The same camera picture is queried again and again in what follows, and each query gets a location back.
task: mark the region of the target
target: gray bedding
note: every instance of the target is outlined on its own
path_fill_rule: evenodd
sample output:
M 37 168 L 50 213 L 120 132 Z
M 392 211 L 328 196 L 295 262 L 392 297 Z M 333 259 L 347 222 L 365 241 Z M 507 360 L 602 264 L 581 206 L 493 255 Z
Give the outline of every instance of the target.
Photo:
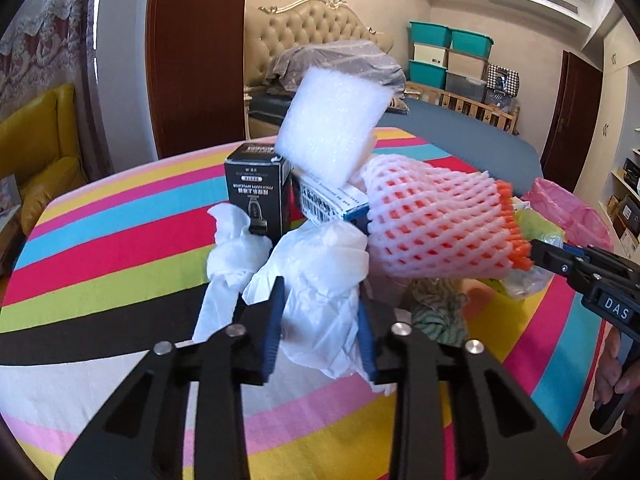
M 296 92 L 312 66 L 368 79 L 392 88 L 397 97 L 402 97 L 406 85 L 398 62 L 369 40 L 341 40 L 287 49 L 271 60 L 265 82 Z
M 251 117 L 282 124 L 291 98 L 257 95 L 251 101 Z M 432 142 L 451 155 L 492 177 L 510 182 L 517 196 L 525 194 L 542 177 L 536 150 L 519 137 L 452 110 L 407 99 L 409 114 L 385 113 L 378 126 L 400 128 Z

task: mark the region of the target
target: lace curtain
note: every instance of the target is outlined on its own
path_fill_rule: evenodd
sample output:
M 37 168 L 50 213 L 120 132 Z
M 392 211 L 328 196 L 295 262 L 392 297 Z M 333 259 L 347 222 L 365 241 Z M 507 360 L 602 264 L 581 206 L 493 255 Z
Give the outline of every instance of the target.
M 89 96 L 87 12 L 88 0 L 25 0 L 0 40 L 0 120 L 44 91 L 73 83 L 82 161 L 97 180 L 111 173 L 111 163 Z

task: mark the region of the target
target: pink plastic bag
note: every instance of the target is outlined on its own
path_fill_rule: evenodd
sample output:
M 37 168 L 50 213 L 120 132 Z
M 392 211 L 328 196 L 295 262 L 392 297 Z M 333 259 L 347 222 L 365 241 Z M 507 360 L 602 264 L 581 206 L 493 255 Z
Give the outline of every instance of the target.
M 531 202 L 534 211 L 564 229 L 567 243 L 613 251 L 609 230 L 598 212 L 555 182 L 537 178 L 522 199 Z

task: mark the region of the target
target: wardrobe door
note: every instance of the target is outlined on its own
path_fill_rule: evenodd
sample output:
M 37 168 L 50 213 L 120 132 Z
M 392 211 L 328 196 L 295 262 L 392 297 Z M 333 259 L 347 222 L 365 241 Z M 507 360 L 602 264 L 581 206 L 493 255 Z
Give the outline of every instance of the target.
M 591 148 L 574 194 L 592 207 L 602 198 L 602 189 L 613 168 L 622 123 L 625 119 L 628 68 L 605 74 L 602 98 Z
M 622 18 L 604 39 L 604 72 L 615 72 L 640 61 L 640 41 Z

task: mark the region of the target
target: orange foam net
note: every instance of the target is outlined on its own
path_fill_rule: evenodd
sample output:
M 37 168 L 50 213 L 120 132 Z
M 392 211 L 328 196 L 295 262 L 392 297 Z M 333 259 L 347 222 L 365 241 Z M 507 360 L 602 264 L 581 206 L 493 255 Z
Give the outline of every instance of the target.
M 380 155 L 361 170 L 373 272 L 397 278 L 503 278 L 529 270 L 512 189 L 487 173 Z

